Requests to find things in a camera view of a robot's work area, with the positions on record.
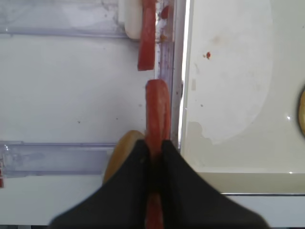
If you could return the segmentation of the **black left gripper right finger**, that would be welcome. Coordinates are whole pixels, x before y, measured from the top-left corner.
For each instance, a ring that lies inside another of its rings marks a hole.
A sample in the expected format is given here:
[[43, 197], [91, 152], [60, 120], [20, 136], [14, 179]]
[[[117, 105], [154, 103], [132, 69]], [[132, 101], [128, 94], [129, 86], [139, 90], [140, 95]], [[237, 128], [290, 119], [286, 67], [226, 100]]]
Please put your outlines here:
[[166, 229], [268, 229], [257, 213], [203, 180], [169, 140], [162, 143], [160, 193]]

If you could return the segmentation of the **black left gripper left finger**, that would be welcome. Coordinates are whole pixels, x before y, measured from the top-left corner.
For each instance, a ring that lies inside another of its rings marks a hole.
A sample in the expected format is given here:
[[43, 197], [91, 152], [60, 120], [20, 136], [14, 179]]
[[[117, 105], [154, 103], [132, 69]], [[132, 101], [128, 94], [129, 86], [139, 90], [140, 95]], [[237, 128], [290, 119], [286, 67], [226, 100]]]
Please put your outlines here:
[[119, 170], [86, 200], [60, 214], [50, 229], [143, 229], [149, 149], [138, 140]]

